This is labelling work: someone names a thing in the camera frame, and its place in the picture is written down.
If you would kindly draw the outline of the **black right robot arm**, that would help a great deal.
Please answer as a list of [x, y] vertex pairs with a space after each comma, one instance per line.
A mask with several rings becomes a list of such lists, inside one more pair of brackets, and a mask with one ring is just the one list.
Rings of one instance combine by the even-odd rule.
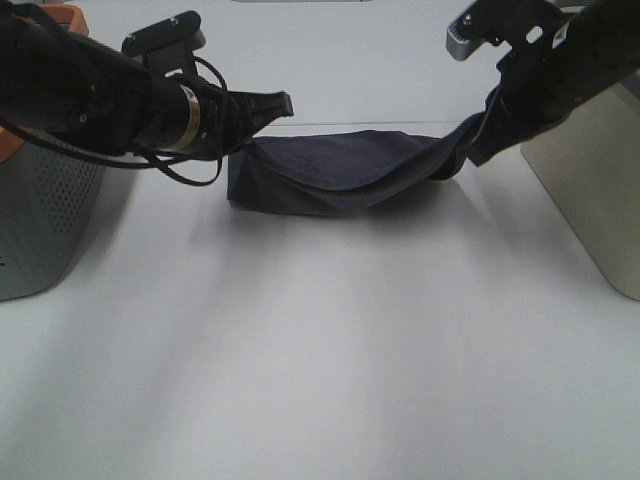
[[575, 14], [547, 1], [476, 1], [455, 25], [464, 39], [511, 47], [462, 149], [476, 166], [557, 127], [639, 68], [636, 1], [594, 1]]

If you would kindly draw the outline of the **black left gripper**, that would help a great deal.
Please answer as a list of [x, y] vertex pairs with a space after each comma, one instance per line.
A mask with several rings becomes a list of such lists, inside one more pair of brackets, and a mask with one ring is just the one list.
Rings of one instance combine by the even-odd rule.
[[221, 89], [199, 89], [196, 96], [201, 121], [192, 142], [194, 155], [233, 152], [275, 120], [293, 116], [291, 97], [284, 91], [270, 94], [231, 91], [226, 97], [226, 112]]

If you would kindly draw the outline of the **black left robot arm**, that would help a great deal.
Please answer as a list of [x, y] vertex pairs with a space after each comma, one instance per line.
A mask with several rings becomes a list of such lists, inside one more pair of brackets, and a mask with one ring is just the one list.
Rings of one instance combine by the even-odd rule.
[[138, 30], [120, 50], [60, 26], [41, 6], [1, 4], [1, 122], [109, 156], [214, 159], [281, 117], [290, 96], [234, 92], [198, 74], [206, 39], [185, 11]]

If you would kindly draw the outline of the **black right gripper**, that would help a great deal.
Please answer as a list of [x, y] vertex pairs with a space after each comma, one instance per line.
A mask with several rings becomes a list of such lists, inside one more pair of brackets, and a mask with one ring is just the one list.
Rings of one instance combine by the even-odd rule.
[[498, 64], [479, 136], [465, 146], [476, 167], [502, 150], [559, 125], [585, 102], [584, 54], [570, 44], [520, 44]]

